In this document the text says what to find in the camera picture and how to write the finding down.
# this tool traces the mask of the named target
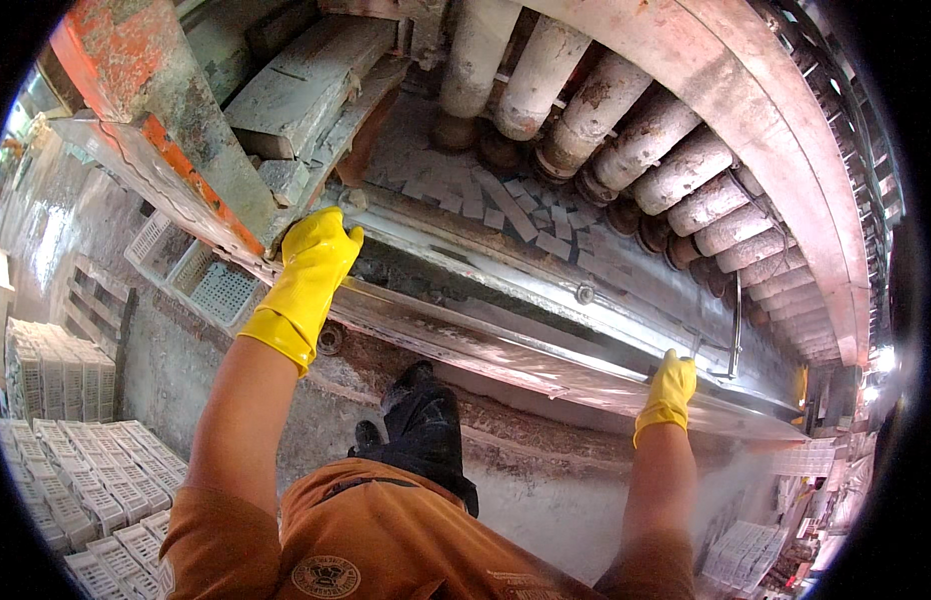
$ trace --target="shirt logo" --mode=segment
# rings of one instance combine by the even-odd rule
[[[314,598],[345,598],[361,581],[355,564],[338,556],[304,558],[291,572],[291,582]]]

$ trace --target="yellow rubber glove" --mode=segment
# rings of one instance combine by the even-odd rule
[[[640,432],[653,424],[676,424],[688,430],[689,399],[696,391],[696,361],[691,358],[676,358],[676,351],[669,349],[662,358],[655,376],[651,378],[649,400],[635,419],[635,435],[632,445],[639,447]]]
[[[298,376],[305,377],[316,358],[332,294],[359,256],[362,241],[362,227],[346,234],[338,206],[318,210],[293,225],[282,240],[285,270],[239,335],[285,354],[298,365]]]

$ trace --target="pallet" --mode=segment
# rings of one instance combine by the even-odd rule
[[[95,342],[113,361],[129,337],[136,288],[119,281],[84,254],[68,280],[65,327]]]

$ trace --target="brown shirt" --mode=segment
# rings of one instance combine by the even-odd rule
[[[159,597],[693,597],[686,534],[632,542],[593,590],[469,516],[444,488],[381,462],[332,462],[293,483],[281,510],[280,532],[244,500],[182,488]]]

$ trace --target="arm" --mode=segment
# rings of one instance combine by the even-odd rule
[[[338,208],[319,210],[282,241],[285,270],[219,367],[195,428],[186,486],[276,513],[276,454],[293,390],[316,356],[332,294],[362,246],[362,228],[347,236],[342,220]]]
[[[635,420],[635,461],[622,521],[622,545],[596,582],[609,598],[692,598],[688,522],[696,462],[686,433],[696,366],[669,350]]]

